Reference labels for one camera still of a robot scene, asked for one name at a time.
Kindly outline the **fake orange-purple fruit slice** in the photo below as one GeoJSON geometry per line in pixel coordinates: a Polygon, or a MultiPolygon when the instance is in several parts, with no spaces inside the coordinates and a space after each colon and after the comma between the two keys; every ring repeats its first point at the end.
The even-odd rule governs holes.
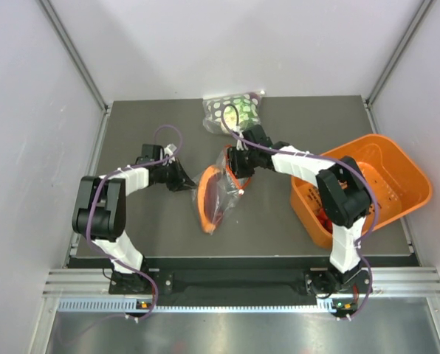
{"type": "Polygon", "coordinates": [[[196,203],[202,230],[208,234],[216,230],[224,214],[218,189],[221,177],[221,170],[211,165],[203,172],[199,180],[196,203]]]}

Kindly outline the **clear orange-zip bag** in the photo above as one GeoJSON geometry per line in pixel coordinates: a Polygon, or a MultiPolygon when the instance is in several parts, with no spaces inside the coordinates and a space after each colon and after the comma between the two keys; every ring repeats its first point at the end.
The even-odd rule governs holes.
{"type": "Polygon", "coordinates": [[[225,145],[214,164],[194,178],[192,192],[202,231],[213,234],[250,184],[250,177],[237,178],[230,168],[228,155],[232,145],[225,145]]]}

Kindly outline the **fake red berry bunch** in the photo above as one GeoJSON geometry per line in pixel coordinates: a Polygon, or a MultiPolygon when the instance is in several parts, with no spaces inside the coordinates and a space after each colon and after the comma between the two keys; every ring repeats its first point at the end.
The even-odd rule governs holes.
{"type": "Polygon", "coordinates": [[[333,223],[331,222],[331,219],[325,213],[324,208],[319,208],[318,210],[316,210],[314,212],[314,215],[315,215],[318,223],[320,224],[320,228],[324,232],[327,232],[328,234],[331,235],[333,232],[333,223]]]}

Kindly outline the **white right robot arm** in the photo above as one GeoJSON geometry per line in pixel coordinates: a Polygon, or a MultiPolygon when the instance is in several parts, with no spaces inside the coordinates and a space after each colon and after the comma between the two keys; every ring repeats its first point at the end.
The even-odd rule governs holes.
{"type": "Polygon", "coordinates": [[[332,225],[328,281],[334,290],[347,291],[360,271],[358,243],[374,197],[357,163],[349,156],[329,158],[273,143],[261,125],[230,133],[237,145],[227,150],[227,160],[236,178],[251,177],[261,167],[317,188],[332,225]]]}

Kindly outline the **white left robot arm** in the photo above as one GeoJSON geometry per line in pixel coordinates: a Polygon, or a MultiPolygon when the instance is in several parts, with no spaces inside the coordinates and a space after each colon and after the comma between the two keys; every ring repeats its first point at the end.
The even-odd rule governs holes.
{"type": "Polygon", "coordinates": [[[72,229],[111,261],[110,292],[146,294],[153,288],[144,255],[126,231],[126,199],[133,192],[164,184],[171,192],[196,187],[176,157],[174,144],[144,144],[134,166],[80,180],[72,229]]]}

